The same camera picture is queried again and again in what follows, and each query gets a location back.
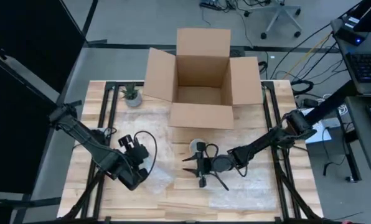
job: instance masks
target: wooden table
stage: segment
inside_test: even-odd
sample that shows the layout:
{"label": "wooden table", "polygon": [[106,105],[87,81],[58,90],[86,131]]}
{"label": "wooden table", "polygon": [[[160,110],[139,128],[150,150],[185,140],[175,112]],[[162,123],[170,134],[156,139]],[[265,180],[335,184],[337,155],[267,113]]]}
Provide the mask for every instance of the wooden table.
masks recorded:
{"label": "wooden table", "polygon": [[[97,127],[105,83],[92,81],[89,84],[82,114],[82,122],[89,128]],[[289,81],[274,81],[274,84],[281,115],[295,109]],[[195,138],[214,142],[219,146],[220,153],[225,153],[227,149],[249,144],[265,134],[267,127],[263,105],[234,107],[234,130],[172,128],[167,126],[169,102],[143,95],[140,107],[128,108],[121,97],[122,93],[118,98],[114,122],[118,132],[112,137],[111,147],[119,148],[117,140],[125,134],[147,130],[157,139],[157,162],[149,179],[132,192],[120,181],[106,177],[99,220],[111,216],[112,220],[137,221],[273,221],[274,217],[281,216],[270,150],[255,156],[248,166],[246,178],[241,178],[235,170],[220,174],[230,188],[229,192],[214,177],[209,177],[206,188],[200,189],[198,179],[182,170],[183,167],[196,167],[195,162],[181,162],[191,156],[189,143]],[[111,101],[110,95],[104,127],[108,123]],[[268,101],[271,120],[275,124],[270,98]],[[139,140],[153,155],[154,145],[150,137],[140,135]],[[297,146],[306,148],[303,142],[298,142]],[[73,150],[58,217],[65,215],[84,191],[90,159],[89,152],[81,146]],[[292,148],[289,159],[298,192],[314,212],[322,216],[307,152]],[[167,174],[172,178],[171,182],[166,185],[160,174]],[[286,193],[289,214],[293,215],[287,190]],[[94,198],[92,195],[89,216],[92,215]]]}

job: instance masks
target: concrete floor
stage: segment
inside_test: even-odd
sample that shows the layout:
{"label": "concrete floor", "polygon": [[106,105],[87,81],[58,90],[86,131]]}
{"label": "concrete floor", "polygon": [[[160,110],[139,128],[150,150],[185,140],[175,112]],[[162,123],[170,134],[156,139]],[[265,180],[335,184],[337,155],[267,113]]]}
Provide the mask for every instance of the concrete floor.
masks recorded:
{"label": "concrete floor", "polygon": [[[87,39],[107,39],[111,44],[175,44],[178,27],[209,26],[202,20],[202,11],[198,7],[198,2],[198,0],[99,0]],[[302,6],[302,13],[297,20],[304,30],[298,39],[293,37],[296,29],[279,18],[272,31],[268,33],[268,38],[261,40],[260,32],[263,32],[268,25],[272,16],[270,13],[253,13],[246,18],[247,34],[254,45],[294,47],[356,2],[358,1],[287,0],[287,4]],[[92,0],[65,0],[64,3],[78,26],[82,28]],[[247,9],[242,1],[240,1],[240,7]],[[211,27],[232,30],[232,45],[249,45],[245,38],[242,20],[236,12],[225,14],[209,9],[203,10],[205,20],[211,23]],[[303,47],[313,47],[329,32],[329,29],[320,32],[307,41]],[[333,42],[332,39],[329,40],[325,47],[332,45]],[[268,54],[270,56],[268,67],[270,77],[275,65],[284,56],[284,53],[268,52]],[[304,53],[289,54],[278,70],[288,71],[303,55]],[[247,52],[247,56],[257,56],[259,61],[266,60],[264,52]],[[310,65],[320,56],[321,54],[317,54],[311,60]],[[74,68],[73,80],[65,101],[83,100],[90,80],[144,79],[147,59],[147,50],[83,49]],[[339,54],[327,55],[308,77],[323,72],[340,59]],[[301,66],[296,67],[293,73],[297,73],[300,69]],[[325,73],[321,77],[315,78],[314,82],[320,82],[329,75],[330,73]],[[320,96],[333,93],[349,79],[349,74],[342,72],[325,84],[316,86],[311,93]],[[343,158],[341,155],[341,135],[335,134],[333,140],[328,144],[328,148],[331,149],[331,159],[341,161]],[[73,140],[70,137],[61,132],[54,134],[32,196],[33,199],[61,196],[72,146]],[[359,143],[353,143],[352,147],[363,178],[363,181],[359,183],[350,184],[344,180],[344,177],[350,175],[347,161],[339,167],[330,167],[327,176],[322,176],[326,157],[321,143],[308,145],[311,165],[326,218],[334,219],[363,212],[349,218],[349,220],[371,223],[371,170]],[[58,206],[28,209],[25,221],[36,222],[54,219],[57,210]]]}

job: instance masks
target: cardboard box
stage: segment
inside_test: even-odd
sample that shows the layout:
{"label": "cardboard box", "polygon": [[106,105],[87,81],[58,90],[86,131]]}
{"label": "cardboard box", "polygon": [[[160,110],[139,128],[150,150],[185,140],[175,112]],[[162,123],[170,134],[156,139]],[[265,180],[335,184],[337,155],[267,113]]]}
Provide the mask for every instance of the cardboard box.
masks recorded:
{"label": "cardboard box", "polygon": [[177,55],[150,49],[144,94],[173,102],[169,125],[233,129],[233,105],[262,104],[256,57],[230,58],[230,30],[178,29]]}

